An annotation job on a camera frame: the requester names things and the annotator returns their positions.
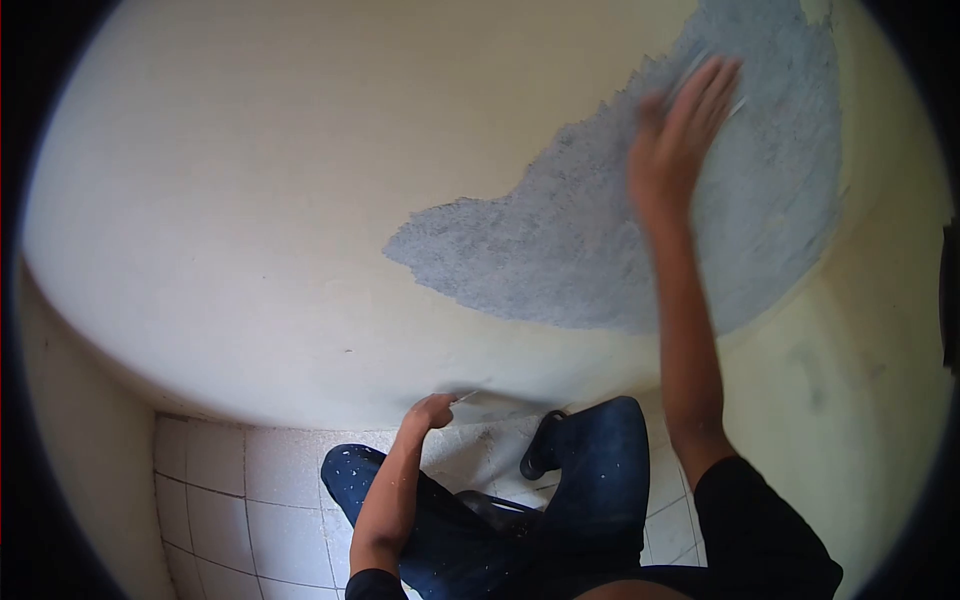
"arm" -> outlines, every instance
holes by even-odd
[[[373,478],[350,543],[350,577],[378,568],[399,578],[399,556],[410,535],[417,509],[420,453],[431,429],[453,419],[451,394],[427,396],[410,409],[396,432],[394,445]]]
[[[709,60],[666,115],[661,96],[647,97],[629,159],[629,192],[657,272],[663,411],[691,489],[736,454],[723,430],[723,381],[689,212],[704,157],[730,113],[738,71],[737,60]]]

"corner of wall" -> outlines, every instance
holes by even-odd
[[[84,348],[21,269],[27,383],[47,458],[73,517],[131,598],[176,598],[160,541],[154,409]]]

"stain on wall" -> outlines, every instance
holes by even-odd
[[[710,151],[692,219],[715,326],[747,323],[816,262],[841,209],[830,21],[808,25],[797,0],[702,0],[669,56],[638,60],[626,87],[563,126],[510,194],[413,213],[383,253],[420,285],[502,319],[655,332],[624,162],[639,97],[665,86],[699,41],[744,59],[748,102]]]

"leg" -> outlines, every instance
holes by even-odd
[[[636,566],[650,491],[647,429],[636,400],[617,397],[556,421],[535,450],[547,470],[563,470],[540,540]]]
[[[361,444],[343,444],[324,458],[321,478],[351,525],[386,457]],[[420,472],[417,512],[400,555],[400,578],[424,600],[483,597],[521,564],[521,549],[501,538],[443,486]]]

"black t-shirt sleeve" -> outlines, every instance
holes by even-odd
[[[407,600],[407,594],[392,573],[367,568],[347,582],[347,600]]]
[[[744,459],[711,467],[693,494],[710,580],[745,598],[832,598],[843,569]]]

